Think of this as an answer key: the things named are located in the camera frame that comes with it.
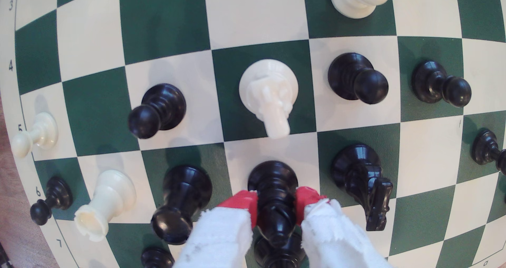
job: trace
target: black chess piece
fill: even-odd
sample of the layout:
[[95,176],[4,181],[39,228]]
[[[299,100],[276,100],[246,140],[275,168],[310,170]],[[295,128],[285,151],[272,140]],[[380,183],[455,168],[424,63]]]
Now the black chess piece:
[[464,107],[471,101],[471,86],[462,77],[449,76],[436,61],[427,60],[418,65],[411,77],[414,94],[426,103],[444,99],[455,107]]
[[380,158],[374,149],[365,144],[344,148],[332,161],[331,173],[335,184],[364,208],[365,229],[384,230],[393,185],[382,176]]
[[51,218],[51,209],[68,209],[73,202],[72,192],[67,183],[60,177],[53,176],[46,184],[46,199],[39,199],[30,208],[30,216],[39,226],[46,224]]
[[130,132],[138,138],[150,138],[158,130],[170,130],[177,126],[186,113],[186,101],[174,85],[161,83],[151,87],[140,106],[128,116]]
[[284,246],[295,229],[298,185],[293,169],[281,161],[260,163],[250,173],[248,190],[258,194],[256,224],[273,247]]
[[255,260],[263,268],[299,268],[306,258],[306,252],[300,247],[302,237],[297,232],[282,247],[273,247],[262,236],[255,243]]
[[203,169],[180,165],[167,172],[162,188],[164,204],[153,214],[151,226],[168,244],[183,244],[193,229],[192,215],[211,199],[211,179]]
[[357,53],[345,53],[334,59],[328,68],[328,83],[341,98],[360,99],[367,104],[380,103],[388,93],[387,79]]
[[174,258],[170,251],[148,247],[141,254],[141,263],[144,268],[171,268],[174,265]]
[[506,175],[506,149],[501,150],[497,137],[489,129],[483,129],[475,138],[471,156],[479,165],[495,161],[495,167]]

